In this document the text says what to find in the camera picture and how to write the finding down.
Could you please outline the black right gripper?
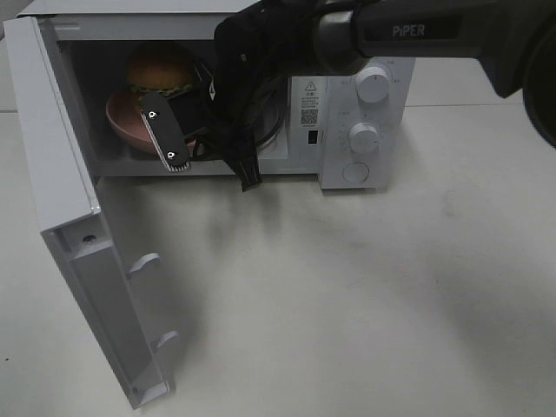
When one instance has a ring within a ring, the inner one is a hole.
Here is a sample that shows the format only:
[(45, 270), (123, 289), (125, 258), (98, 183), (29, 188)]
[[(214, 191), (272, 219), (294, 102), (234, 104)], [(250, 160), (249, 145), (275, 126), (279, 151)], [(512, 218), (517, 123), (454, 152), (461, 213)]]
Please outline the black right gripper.
[(311, 13), (317, 1), (259, 1), (219, 23), (216, 64), (195, 97), (173, 102), (154, 91), (142, 98), (142, 120), (162, 165), (170, 173), (189, 168), (185, 136), (223, 127), (249, 126), (289, 76), (314, 76)]

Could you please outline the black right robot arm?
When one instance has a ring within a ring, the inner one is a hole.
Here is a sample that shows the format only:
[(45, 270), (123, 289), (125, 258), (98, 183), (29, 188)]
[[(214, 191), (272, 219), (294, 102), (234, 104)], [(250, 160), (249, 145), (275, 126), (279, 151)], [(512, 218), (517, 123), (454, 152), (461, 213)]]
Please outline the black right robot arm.
[(495, 93), (523, 95), (539, 134), (555, 141), (552, 1), (259, 1), (219, 23), (216, 66), (187, 93), (143, 99), (142, 118), (170, 171), (199, 137), (237, 175), (258, 169), (252, 131), (276, 80), (351, 76), (367, 59), (480, 62)]

